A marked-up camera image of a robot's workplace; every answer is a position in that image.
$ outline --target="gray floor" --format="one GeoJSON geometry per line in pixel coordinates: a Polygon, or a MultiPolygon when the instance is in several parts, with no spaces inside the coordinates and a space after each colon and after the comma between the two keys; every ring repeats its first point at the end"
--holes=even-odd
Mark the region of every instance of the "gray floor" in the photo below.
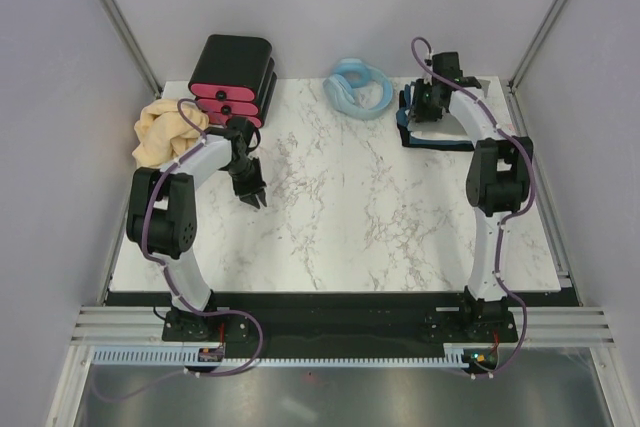
{"type": "MultiPolygon", "coordinates": [[[[175,368],[93,367],[105,395],[175,368]]],[[[611,426],[587,351],[526,351],[502,376],[470,381],[430,369],[258,368],[179,376],[119,404],[85,394],[91,427],[611,426]]]]}

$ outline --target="beige towel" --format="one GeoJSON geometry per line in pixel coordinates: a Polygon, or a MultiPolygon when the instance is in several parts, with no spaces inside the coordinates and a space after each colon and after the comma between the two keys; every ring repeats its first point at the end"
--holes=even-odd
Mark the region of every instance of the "beige towel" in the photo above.
{"type": "MultiPolygon", "coordinates": [[[[209,118],[192,104],[182,104],[182,110],[201,129],[209,125],[209,118]]],[[[140,145],[133,151],[138,167],[159,167],[182,155],[196,142],[199,134],[178,112],[178,101],[156,100],[140,112],[140,120],[133,126],[140,145]]]]}

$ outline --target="white marble tabletop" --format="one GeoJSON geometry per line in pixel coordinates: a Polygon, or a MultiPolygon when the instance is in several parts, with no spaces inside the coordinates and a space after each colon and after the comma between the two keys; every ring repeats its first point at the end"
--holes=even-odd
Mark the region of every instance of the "white marble tabletop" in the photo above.
{"type": "MultiPolygon", "coordinates": [[[[498,79],[488,99],[510,118],[498,79]]],[[[394,79],[396,94],[412,79],[394,79]]],[[[379,88],[362,89],[365,105],[379,88]]],[[[186,96],[169,82],[165,97],[186,96]]],[[[254,292],[452,291],[473,264],[475,218],[464,193],[471,153],[406,149],[397,98],[379,119],[334,111],[322,79],[279,80],[256,151],[269,207],[236,199],[212,176],[196,194],[195,253],[214,290],[254,292]]],[[[512,289],[560,288],[537,209],[514,225],[506,262],[512,289]]],[[[126,237],[112,291],[166,291],[158,268],[126,237]]]]}

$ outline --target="white wall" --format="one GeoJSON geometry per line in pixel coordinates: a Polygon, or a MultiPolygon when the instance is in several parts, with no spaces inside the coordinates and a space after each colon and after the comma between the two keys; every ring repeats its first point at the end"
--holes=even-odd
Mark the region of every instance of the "white wall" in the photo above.
{"type": "Polygon", "coordinates": [[[640,1],[570,0],[521,88],[587,300],[640,395],[640,1]]]}
{"type": "Polygon", "coordinates": [[[357,56],[416,75],[409,43],[458,50],[463,69],[510,76],[552,0],[117,0],[161,81],[190,78],[211,33],[274,45],[281,77],[323,77],[357,56]]]}
{"type": "Polygon", "coordinates": [[[97,0],[0,0],[0,424],[44,424],[150,100],[97,0]]]}

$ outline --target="marble surface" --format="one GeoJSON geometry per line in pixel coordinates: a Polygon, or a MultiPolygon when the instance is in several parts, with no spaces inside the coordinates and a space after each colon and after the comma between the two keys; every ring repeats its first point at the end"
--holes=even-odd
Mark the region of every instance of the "marble surface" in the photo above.
{"type": "MultiPolygon", "coordinates": [[[[510,124],[497,78],[489,102],[510,124]]],[[[396,93],[407,80],[394,79],[396,93]]],[[[373,105],[379,88],[361,89],[373,105]]],[[[188,93],[170,82],[165,97],[188,93]]],[[[397,99],[379,119],[348,118],[326,102],[322,79],[280,80],[259,155],[269,207],[233,195],[225,173],[196,194],[195,253],[205,280],[224,291],[462,290],[473,264],[475,218],[464,194],[470,153],[401,147],[397,99]]],[[[560,288],[537,209],[512,227],[506,283],[560,288]]],[[[126,237],[110,286],[166,291],[158,268],[126,237]]]]}

